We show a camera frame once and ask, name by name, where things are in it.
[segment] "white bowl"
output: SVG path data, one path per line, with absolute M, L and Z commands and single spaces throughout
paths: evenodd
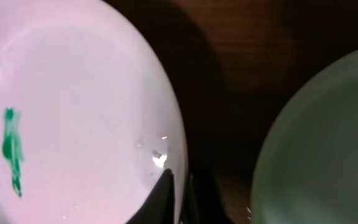
M 4 157 L 7 135 L 23 161 Z M 183 125 L 136 29 L 99 0 L 0 0 L 0 223 L 125 223 L 164 169 L 178 223 Z

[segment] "pale green bowl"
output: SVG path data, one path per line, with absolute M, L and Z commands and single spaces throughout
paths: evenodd
M 254 224 L 358 223 L 358 51 L 284 107 L 260 153 Z

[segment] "water droplet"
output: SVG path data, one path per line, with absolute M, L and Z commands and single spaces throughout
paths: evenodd
M 136 142 L 135 142 L 135 147 L 136 147 L 137 149 L 142 149 L 142 148 L 144 147 L 144 142 L 143 142 L 143 140 L 140 139 L 140 140 L 136 141 Z

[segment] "dark wooden surface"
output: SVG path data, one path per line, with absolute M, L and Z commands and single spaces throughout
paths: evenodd
M 297 89 L 358 49 L 358 0 L 109 3 L 140 30 L 170 77 L 191 168 L 217 169 L 231 218 L 248 223 L 252 171 L 267 131 Z

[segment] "green smear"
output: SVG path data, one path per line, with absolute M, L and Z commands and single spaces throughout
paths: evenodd
M 2 143 L 2 154 L 11 165 L 12 186 L 16 194 L 21 197 L 22 189 L 20 185 L 20 162 L 24 160 L 22 143 L 19 136 L 20 114 L 13 108 L 5 109 L 4 142 Z

